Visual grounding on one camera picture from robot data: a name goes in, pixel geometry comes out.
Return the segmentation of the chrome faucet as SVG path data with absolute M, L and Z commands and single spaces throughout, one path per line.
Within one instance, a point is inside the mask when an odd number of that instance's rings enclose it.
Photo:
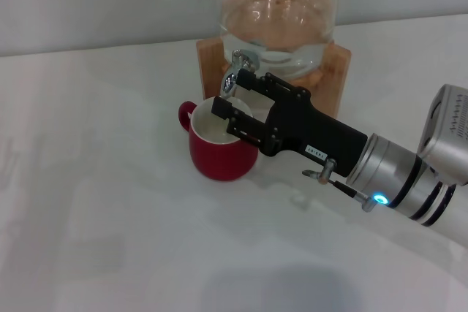
M 238 72 L 245 69 L 256 72 L 260 68 L 259 56 L 251 50 L 234 50 L 231 56 L 231 64 L 222 78 L 220 96 L 229 99 L 235 95 Z

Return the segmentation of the glass water dispenser jar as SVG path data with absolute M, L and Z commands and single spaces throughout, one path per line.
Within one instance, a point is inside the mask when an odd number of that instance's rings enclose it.
M 316 69 L 333 39 L 339 0 L 220 0 L 224 57 L 240 50 L 258 73 L 294 80 Z

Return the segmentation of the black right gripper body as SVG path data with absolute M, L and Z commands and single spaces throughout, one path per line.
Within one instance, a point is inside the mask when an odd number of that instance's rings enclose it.
M 333 159 L 335 173 L 342 177 L 351 173 L 368 140 L 364 133 L 321 113 L 308 94 L 269 91 L 267 97 L 273 105 L 265 120 L 261 153 L 272 157 L 293 151 L 320 165 Z

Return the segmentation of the wooden dispenser stand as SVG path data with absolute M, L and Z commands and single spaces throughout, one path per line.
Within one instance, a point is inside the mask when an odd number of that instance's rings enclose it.
M 229 68 L 224 58 L 224 46 L 218 37 L 202 39 L 196 43 L 200 77 L 205 99 L 216 96 L 224 74 Z M 294 86 L 307 88 L 311 92 L 312 104 L 322 113 L 336 117 L 351 61 L 351 52 L 330 43 L 323 53 L 318 68 L 290 81 Z

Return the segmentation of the red ceramic cup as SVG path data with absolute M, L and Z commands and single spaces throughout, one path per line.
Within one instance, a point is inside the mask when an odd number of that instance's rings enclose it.
M 197 170 L 212 180 L 243 177 L 257 161 L 258 149 L 227 133 L 228 121 L 211 112 L 214 98 L 186 101 L 178 109 L 180 125 L 189 133 L 189 152 Z

